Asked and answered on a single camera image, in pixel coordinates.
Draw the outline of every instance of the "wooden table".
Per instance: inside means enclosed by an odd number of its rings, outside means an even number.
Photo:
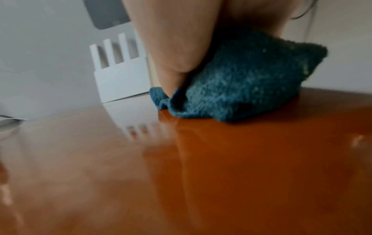
[[[0,234],[372,234],[372,95],[304,89],[235,124],[149,105],[0,133]]]

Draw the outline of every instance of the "white router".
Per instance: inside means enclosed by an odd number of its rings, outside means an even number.
[[[106,68],[102,67],[98,46],[90,46],[95,68],[94,77],[102,103],[145,93],[150,89],[146,51],[138,35],[135,35],[139,57],[131,59],[128,39],[124,33],[119,34],[122,63],[115,61],[111,39],[103,41],[108,61]]]

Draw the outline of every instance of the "microfiber cloth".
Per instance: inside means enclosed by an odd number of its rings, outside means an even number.
[[[216,32],[207,61],[169,98],[150,89],[174,116],[234,122],[281,107],[327,56],[326,47],[234,28]]]

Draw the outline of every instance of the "hand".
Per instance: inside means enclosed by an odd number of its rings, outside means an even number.
[[[303,1],[123,0],[169,97],[201,64],[216,28],[251,27],[280,36]]]

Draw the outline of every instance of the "gray wall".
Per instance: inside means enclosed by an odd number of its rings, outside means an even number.
[[[371,0],[319,0],[309,41],[330,53],[304,86],[372,93],[371,9]],[[291,22],[286,38],[301,41],[308,20]]]
[[[0,0],[0,114],[38,118],[99,104],[89,45],[99,31],[83,0]]]

